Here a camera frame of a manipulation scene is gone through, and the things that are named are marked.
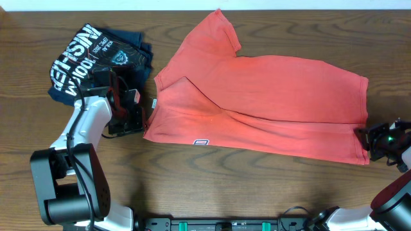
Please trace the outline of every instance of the black folded shirt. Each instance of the black folded shirt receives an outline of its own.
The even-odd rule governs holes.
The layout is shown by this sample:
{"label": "black folded shirt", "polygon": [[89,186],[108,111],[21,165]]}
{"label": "black folded shirt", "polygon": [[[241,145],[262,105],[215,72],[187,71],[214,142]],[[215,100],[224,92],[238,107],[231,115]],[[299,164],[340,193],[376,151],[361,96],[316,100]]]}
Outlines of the black folded shirt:
{"label": "black folded shirt", "polygon": [[151,71],[151,45],[138,32],[97,29],[85,24],[50,69],[49,95],[66,105],[74,105],[77,89],[69,75],[83,88],[108,86],[99,78],[102,71],[123,77],[129,89],[142,91]]}

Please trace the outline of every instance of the red shirt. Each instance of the red shirt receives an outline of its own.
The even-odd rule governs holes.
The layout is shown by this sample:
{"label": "red shirt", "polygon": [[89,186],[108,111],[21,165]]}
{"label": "red shirt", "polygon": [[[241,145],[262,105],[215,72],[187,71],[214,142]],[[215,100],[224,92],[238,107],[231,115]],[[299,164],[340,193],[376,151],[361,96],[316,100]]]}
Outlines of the red shirt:
{"label": "red shirt", "polygon": [[237,57],[220,10],[184,39],[155,77],[145,139],[368,164],[353,130],[367,119],[368,79],[323,61]]}

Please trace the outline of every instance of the clothing label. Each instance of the clothing label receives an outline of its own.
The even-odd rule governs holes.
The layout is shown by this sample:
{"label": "clothing label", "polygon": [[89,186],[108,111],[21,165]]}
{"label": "clothing label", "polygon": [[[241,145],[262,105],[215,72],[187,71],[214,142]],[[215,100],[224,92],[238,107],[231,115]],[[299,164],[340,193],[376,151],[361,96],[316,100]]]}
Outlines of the clothing label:
{"label": "clothing label", "polygon": [[153,104],[152,104],[152,108],[155,108],[155,105],[157,104],[157,99],[153,99]]}

